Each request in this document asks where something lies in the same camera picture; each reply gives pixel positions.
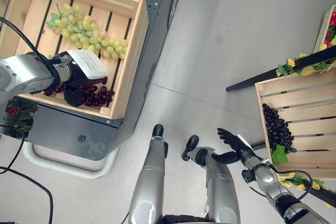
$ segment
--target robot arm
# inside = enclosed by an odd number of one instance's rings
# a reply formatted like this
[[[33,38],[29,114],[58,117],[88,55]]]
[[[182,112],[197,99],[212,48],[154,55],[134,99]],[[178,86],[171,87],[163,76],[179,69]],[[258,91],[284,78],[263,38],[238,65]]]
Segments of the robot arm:
[[[247,168],[242,172],[246,183],[256,181],[260,190],[265,193],[269,203],[281,215],[287,224],[328,224],[306,204],[297,199],[278,181],[276,169],[270,164],[262,163],[253,150],[238,136],[223,129],[218,129],[220,138],[236,151],[237,157]]]
[[[48,60],[11,22],[0,17],[28,44],[33,52],[0,60],[0,104],[23,93],[38,93],[67,85],[65,100],[72,106],[84,103],[82,85],[107,82],[107,72],[98,57],[87,50],[69,50]]]

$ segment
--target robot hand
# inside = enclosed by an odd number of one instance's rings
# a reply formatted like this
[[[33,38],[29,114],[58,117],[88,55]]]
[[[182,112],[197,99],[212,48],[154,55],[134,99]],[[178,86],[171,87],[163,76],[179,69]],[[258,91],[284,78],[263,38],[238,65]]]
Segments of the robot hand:
[[[253,153],[252,149],[248,145],[246,145],[238,136],[222,128],[217,128],[217,130],[219,138],[224,140],[225,144],[230,145],[234,151],[223,153],[222,155],[213,154],[212,158],[215,161],[224,165],[232,164],[239,160],[242,161],[241,154],[243,152],[247,152],[250,155]]]

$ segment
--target gray floor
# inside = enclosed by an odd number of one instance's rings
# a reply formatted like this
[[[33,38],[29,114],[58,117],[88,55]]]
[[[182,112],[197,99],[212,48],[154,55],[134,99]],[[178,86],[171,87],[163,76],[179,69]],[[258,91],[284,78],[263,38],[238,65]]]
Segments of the gray floor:
[[[310,52],[324,12],[335,0],[180,0],[159,65],[134,135],[120,150],[113,170],[87,181],[36,167],[20,155],[14,169],[41,182],[54,196],[54,223],[115,223],[126,215],[136,178],[148,149],[152,127],[162,123],[170,144],[166,160],[165,214],[202,216],[205,171],[182,162],[181,151],[194,133],[200,144],[228,150],[216,136],[224,127],[250,143],[264,140],[254,88],[226,93],[225,87]],[[0,164],[19,142],[0,139]],[[99,163],[45,148],[44,156],[84,167]],[[242,223],[283,223],[268,203],[248,189],[241,164],[230,165],[236,182]],[[0,221],[46,223],[47,196],[14,175],[0,177]],[[313,196],[304,199],[331,223],[335,209]]]

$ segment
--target black metal bar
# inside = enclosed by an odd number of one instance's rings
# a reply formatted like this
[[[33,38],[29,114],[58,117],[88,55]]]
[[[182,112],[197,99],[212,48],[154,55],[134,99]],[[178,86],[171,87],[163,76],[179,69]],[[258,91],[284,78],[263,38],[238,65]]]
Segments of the black metal bar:
[[[333,192],[321,188],[320,190],[311,189],[309,193],[336,208],[336,194]]]
[[[336,46],[327,48],[325,50],[316,52],[315,54],[308,55],[304,58],[298,59],[295,61],[295,67],[293,67],[294,70],[299,70],[301,68],[304,68],[309,65],[317,64],[326,60],[331,60],[332,58],[336,57]],[[241,81],[239,83],[236,83],[232,86],[229,86],[226,88],[227,92],[230,92],[232,90],[242,89],[245,87],[249,87],[254,85],[255,83],[259,81],[265,81],[272,78],[277,77],[277,68],[269,70],[265,73],[259,74],[257,76],[254,76],[252,78],[249,78],[245,81]]]

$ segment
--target robot leg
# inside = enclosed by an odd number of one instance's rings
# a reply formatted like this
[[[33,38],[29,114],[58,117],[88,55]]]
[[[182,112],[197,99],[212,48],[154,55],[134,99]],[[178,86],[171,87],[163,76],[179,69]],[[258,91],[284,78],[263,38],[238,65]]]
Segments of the robot leg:
[[[190,158],[206,169],[208,196],[208,219],[213,222],[240,224],[240,214],[234,181],[226,165],[212,158],[215,154],[210,147],[196,147],[198,137],[192,136],[182,154],[183,160]]]

